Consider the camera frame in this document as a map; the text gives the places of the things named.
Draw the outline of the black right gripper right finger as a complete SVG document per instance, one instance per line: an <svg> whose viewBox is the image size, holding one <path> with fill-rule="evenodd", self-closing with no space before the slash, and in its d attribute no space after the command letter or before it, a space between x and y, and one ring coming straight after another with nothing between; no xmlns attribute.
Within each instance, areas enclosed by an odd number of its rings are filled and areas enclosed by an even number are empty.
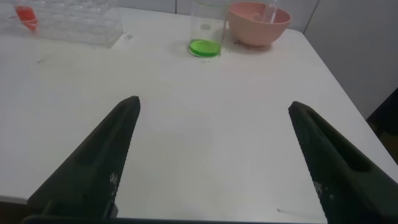
<svg viewBox="0 0 398 224"><path fill-rule="evenodd" d="M311 107L289 116L328 223L397 223L397 182Z"/></svg>

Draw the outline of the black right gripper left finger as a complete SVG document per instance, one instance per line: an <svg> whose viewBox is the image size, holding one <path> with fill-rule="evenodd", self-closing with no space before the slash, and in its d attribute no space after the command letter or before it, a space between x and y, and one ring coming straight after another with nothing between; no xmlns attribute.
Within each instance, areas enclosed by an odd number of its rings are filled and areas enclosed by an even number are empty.
<svg viewBox="0 0 398 224"><path fill-rule="evenodd" d="M120 101L29 197L38 214L103 217L114 205L141 104Z"/></svg>

